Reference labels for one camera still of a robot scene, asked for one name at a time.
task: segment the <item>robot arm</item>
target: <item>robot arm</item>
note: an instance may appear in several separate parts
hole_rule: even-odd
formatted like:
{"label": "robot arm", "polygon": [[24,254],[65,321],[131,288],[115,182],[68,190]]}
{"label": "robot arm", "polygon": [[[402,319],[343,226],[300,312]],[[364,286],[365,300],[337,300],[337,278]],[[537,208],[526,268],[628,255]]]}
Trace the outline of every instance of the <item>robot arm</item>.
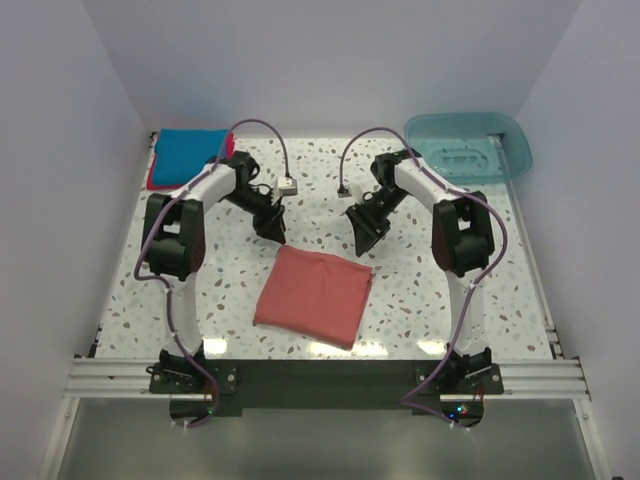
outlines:
{"label": "robot arm", "polygon": [[[431,249],[438,266],[445,272],[451,301],[451,337],[453,337],[471,281],[485,269],[495,245],[487,210],[472,200],[458,197],[437,186],[411,161],[403,150],[379,155],[371,173],[380,189],[367,200],[360,200],[346,211],[353,225],[356,255],[369,251],[390,229],[387,216],[407,195],[415,197],[433,214]],[[439,177],[445,185],[450,185]],[[476,192],[473,195],[486,201]],[[461,228],[460,222],[468,222]],[[452,356],[456,376],[478,374],[491,367],[491,350],[484,338],[484,301],[476,292],[465,315],[462,330]]]}
{"label": "robot arm", "polygon": [[[209,169],[210,165],[205,165],[203,173]],[[283,193],[278,191],[277,184],[275,194],[274,191],[262,194],[251,185],[259,171],[257,162],[246,152],[236,152],[230,159],[223,160],[169,210],[145,257],[151,272],[167,276],[171,284],[171,318],[190,355],[202,346],[196,317],[195,283],[205,257],[204,216],[207,211],[219,201],[228,200],[253,215],[253,228],[258,236],[285,243]],[[162,208],[187,189],[184,186],[169,195],[154,193],[149,197],[143,243]],[[169,228],[174,224],[178,224],[177,232],[176,228]],[[165,328],[168,341],[164,350],[171,355],[181,355],[169,337],[168,326]]]}

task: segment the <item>teal plastic tray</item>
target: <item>teal plastic tray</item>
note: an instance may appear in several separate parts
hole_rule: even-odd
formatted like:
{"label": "teal plastic tray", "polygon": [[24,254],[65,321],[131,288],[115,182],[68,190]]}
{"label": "teal plastic tray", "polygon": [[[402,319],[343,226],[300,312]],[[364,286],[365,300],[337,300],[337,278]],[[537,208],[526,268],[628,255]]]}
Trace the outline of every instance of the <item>teal plastic tray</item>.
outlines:
{"label": "teal plastic tray", "polygon": [[427,164],[454,184],[504,183],[531,168],[522,129],[500,113],[420,115],[407,122],[404,134]]}

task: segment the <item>black bracket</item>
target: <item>black bracket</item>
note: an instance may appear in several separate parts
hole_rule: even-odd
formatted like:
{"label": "black bracket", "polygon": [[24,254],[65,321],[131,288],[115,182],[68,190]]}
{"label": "black bracket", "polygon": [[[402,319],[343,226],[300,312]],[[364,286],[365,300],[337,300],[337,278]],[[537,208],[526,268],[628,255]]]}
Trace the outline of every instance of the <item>black bracket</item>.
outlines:
{"label": "black bracket", "polygon": [[[471,195],[487,201],[482,192]],[[469,222],[460,229],[459,220]],[[438,266],[458,277],[485,268],[495,251],[491,219],[486,208],[468,198],[443,200],[433,206],[431,250]]]}
{"label": "black bracket", "polygon": [[[171,201],[170,195],[153,193],[147,199],[147,209],[142,229],[142,243],[149,236],[151,227],[160,211]],[[168,225],[180,224],[178,233],[166,230]],[[160,229],[151,241],[145,257],[149,269],[156,275],[166,274],[184,281],[202,266],[205,255],[204,209],[197,200],[181,200],[169,209]]]}

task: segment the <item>blue towel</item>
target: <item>blue towel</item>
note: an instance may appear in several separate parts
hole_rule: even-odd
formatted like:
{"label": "blue towel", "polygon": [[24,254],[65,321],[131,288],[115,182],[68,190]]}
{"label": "blue towel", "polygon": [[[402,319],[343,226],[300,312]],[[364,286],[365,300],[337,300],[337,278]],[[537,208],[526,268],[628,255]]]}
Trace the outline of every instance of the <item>blue towel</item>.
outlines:
{"label": "blue towel", "polygon": [[151,180],[157,187],[184,185],[218,154],[227,130],[166,130],[156,142]]}

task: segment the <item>red towel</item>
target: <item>red towel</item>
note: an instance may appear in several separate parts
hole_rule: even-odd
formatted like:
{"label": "red towel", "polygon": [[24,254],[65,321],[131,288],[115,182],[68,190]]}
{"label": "red towel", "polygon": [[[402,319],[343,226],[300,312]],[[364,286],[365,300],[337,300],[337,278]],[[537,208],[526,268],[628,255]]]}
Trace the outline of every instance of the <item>red towel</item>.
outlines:
{"label": "red towel", "polygon": [[350,349],[371,290],[371,267],[283,246],[254,323],[274,325]]}

